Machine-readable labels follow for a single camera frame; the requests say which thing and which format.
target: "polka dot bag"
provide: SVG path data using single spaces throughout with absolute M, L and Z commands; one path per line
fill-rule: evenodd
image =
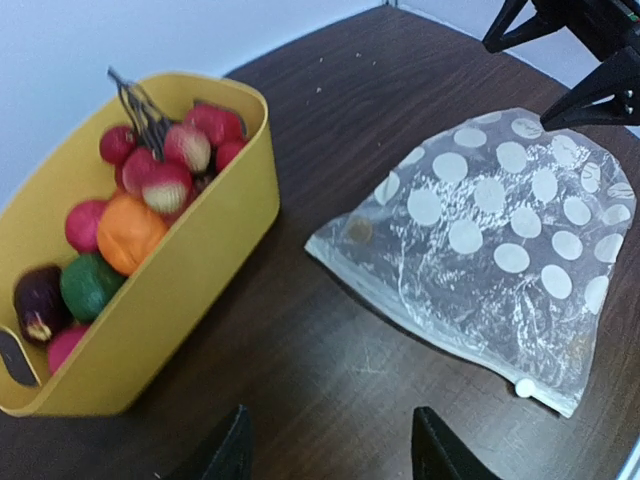
M 517 108 L 423 142 L 306 249 L 406 330 L 569 417 L 635 206 L 609 152 Z

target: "wooden table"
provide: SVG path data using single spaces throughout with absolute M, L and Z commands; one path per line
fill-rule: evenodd
M 589 386 L 569 420 L 398 331 L 303 251 L 314 230 L 355 207 L 426 137 L 496 109 L 542 112 L 563 87 L 388 7 L 231 77 L 270 103 L 280 218 L 126 415 L 0 417 L 0 479 L 153 480 L 237 403 L 255 422 L 257 480 L 410 479 L 411 415 L 420 405 L 505 480 L 614 478 L 640 431 L 637 223 L 604 308 Z M 640 143 L 622 128 L 584 131 L 640 191 Z

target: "green fruit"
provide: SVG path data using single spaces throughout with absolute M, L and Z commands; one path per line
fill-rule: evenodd
M 85 253 L 62 272 L 60 291 L 76 320 L 86 324 L 100 315 L 125 280 L 99 253 Z

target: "yellow container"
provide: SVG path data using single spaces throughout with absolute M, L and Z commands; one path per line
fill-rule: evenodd
M 184 118 L 194 99 L 236 111 L 251 140 L 129 278 L 54 376 L 44 349 L 16 334 L 13 287 L 31 267 L 52 261 L 65 266 L 75 258 L 64 235 L 67 213 L 82 200 L 113 192 L 113 169 L 100 160 L 98 143 L 107 127 L 129 123 L 117 97 L 29 179 L 0 217 L 0 328 L 17 339 L 38 381 L 33 388 L 20 385 L 6 366 L 0 367 L 0 408 L 10 415 L 112 415 L 125 410 L 278 214 L 268 110 L 260 93 L 231 80 L 183 74 L 140 83 L 171 118 Z

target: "ziplock bag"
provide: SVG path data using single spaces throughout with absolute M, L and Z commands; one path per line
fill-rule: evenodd
M 423 142 L 306 250 L 403 328 L 570 417 L 635 206 L 609 152 L 516 108 Z

